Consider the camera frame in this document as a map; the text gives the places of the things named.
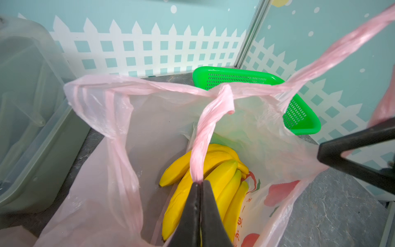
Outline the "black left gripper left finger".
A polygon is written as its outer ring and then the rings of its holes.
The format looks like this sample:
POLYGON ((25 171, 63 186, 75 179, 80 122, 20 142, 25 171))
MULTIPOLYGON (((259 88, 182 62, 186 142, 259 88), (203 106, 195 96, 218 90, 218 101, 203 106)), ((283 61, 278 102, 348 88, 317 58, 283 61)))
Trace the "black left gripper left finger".
POLYGON ((201 244, 201 185, 193 183, 188 195, 180 223, 169 247, 199 247, 201 244))

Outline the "pink plastic bag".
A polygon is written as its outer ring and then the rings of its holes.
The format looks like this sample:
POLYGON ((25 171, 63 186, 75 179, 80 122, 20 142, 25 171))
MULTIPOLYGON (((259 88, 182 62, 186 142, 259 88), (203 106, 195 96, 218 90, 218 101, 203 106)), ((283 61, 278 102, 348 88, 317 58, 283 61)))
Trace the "pink plastic bag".
MULTIPOLYGON (((290 100, 305 85, 358 50, 395 19, 394 6, 334 43, 296 72, 273 96, 235 97, 230 84, 210 90, 144 79, 87 75, 64 86, 73 110, 104 138, 79 172, 68 197, 36 242, 37 247, 146 247, 143 228, 159 222, 164 208, 156 188, 161 173, 189 153, 186 171, 202 185, 209 144, 221 137, 249 168, 237 184, 244 193, 231 231, 233 246, 258 235, 253 246, 275 247, 296 199, 329 166, 283 123, 290 100)), ((391 83, 369 127, 395 115, 391 83)))
POLYGON ((33 247, 37 237, 22 226, 2 229, 1 247, 33 247))

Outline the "clear lidded storage box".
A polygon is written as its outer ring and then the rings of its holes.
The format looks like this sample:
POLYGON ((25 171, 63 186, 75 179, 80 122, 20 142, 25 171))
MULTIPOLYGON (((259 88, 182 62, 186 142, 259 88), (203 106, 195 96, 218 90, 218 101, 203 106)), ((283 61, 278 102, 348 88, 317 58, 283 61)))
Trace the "clear lidded storage box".
POLYGON ((89 126, 69 106, 75 80, 40 24, 1 16, 1 214, 37 213, 55 200, 89 126))

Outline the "green plastic basket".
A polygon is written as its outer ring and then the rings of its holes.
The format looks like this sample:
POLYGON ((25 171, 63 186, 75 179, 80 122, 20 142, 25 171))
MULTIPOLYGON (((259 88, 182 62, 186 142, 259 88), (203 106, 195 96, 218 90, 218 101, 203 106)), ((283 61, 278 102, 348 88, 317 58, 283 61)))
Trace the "green plastic basket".
MULTIPOLYGON (((194 85, 204 90, 230 84, 235 97, 273 96, 280 101, 280 90, 289 90, 282 86, 283 79, 263 72, 203 66, 193 71, 192 78, 194 85)), ((290 100, 283 122, 295 135, 317 134, 321 130, 319 118, 297 94, 290 100)))

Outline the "pink plastic bag back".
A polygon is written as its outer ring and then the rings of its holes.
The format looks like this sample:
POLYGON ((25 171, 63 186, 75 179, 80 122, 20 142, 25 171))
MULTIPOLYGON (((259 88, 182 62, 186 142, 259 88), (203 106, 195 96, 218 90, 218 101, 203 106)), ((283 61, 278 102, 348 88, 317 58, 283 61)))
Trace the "pink plastic bag back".
MULTIPOLYGON (((275 247, 296 199, 329 166, 283 123, 290 100, 305 85, 358 50, 395 19, 394 6, 334 43, 296 72, 273 96, 235 97, 230 84, 210 90, 144 79, 87 75, 64 86, 73 110, 104 138, 79 172, 68 197, 36 242, 37 247, 146 247, 143 228, 159 222, 164 208, 156 188, 161 173, 189 153, 186 171, 202 185, 209 144, 221 137, 249 168, 237 184, 244 193, 231 231, 233 246, 258 235, 253 246, 275 247)), ((391 83, 369 127, 395 115, 391 83)))

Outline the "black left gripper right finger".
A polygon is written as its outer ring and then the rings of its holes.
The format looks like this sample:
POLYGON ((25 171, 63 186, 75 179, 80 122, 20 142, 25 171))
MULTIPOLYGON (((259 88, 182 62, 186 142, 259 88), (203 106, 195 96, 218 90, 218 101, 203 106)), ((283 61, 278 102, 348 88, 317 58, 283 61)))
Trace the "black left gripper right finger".
POLYGON ((232 247, 222 224, 214 192, 209 181, 204 180, 201 192, 202 247, 232 247))

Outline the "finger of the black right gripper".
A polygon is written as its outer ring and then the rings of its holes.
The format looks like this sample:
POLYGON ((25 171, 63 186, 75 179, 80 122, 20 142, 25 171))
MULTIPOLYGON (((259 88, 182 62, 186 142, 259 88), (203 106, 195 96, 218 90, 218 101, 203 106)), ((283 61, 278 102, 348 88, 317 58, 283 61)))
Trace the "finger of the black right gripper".
POLYGON ((338 171, 351 175, 388 193, 395 193, 395 170, 370 168, 342 157, 346 151, 395 139, 395 119, 390 118, 363 131, 319 145, 317 159, 338 171))

